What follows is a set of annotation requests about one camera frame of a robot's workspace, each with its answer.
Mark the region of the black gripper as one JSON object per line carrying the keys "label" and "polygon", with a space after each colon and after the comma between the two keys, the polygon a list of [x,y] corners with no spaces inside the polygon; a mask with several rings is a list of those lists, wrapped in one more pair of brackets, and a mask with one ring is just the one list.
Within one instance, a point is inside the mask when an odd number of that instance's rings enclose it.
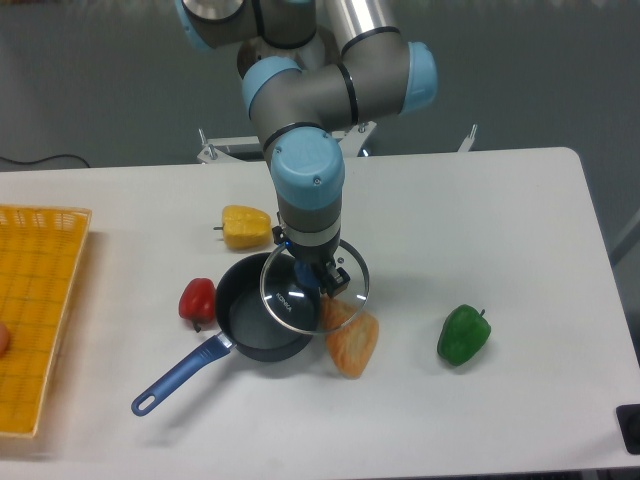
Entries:
{"label": "black gripper", "polygon": [[[288,252],[299,261],[298,284],[305,294],[314,299],[320,298],[321,291],[328,296],[337,296],[349,286],[349,274],[335,265],[334,256],[339,242],[338,238],[333,238],[321,245],[305,246],[286,241]],[[320,280],[312,267],[320,268]]]}

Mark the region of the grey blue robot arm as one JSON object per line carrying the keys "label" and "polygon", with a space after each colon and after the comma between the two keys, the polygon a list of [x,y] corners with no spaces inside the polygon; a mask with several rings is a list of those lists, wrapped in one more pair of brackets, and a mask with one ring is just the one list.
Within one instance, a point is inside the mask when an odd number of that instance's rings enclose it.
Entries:
{"label": "grey blue robot arm", "polygon": [[341,293],[349,276],[334,255],[345,165],[333,133],[429,105],[438,89],[431,51],[402,38],[384,1],[327,3],[335,59],[312,52],[321,42],[312,1],[180,1],[176,9],[196,44],[267,45],[239,73],[277,196],[274,239],[324,293]]}

